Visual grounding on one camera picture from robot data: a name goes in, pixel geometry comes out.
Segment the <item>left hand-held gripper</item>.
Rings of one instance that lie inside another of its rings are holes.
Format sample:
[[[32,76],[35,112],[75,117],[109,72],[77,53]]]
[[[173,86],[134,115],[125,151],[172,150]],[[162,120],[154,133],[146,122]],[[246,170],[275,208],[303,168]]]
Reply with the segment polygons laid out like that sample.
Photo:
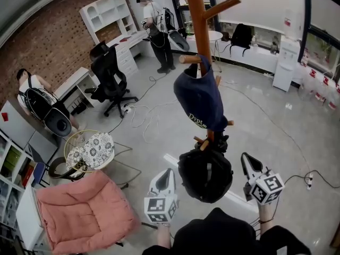
[[[144,198],[144,214],[151,223],[170,223],[177,211],[175,174],[171,168],[151,180],[151,191]]]

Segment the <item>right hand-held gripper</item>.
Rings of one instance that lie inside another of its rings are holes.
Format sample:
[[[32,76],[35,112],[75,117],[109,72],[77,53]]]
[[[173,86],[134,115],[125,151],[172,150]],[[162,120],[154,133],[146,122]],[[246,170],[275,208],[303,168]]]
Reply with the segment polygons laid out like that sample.
[[[248,153],[241,155],[244,175],[247,177],[243,191],[246,201],[255,200],[260,205],[266,205],[278,199],[285,188],[285,184],[278,173],[262,172],[263,164]]]

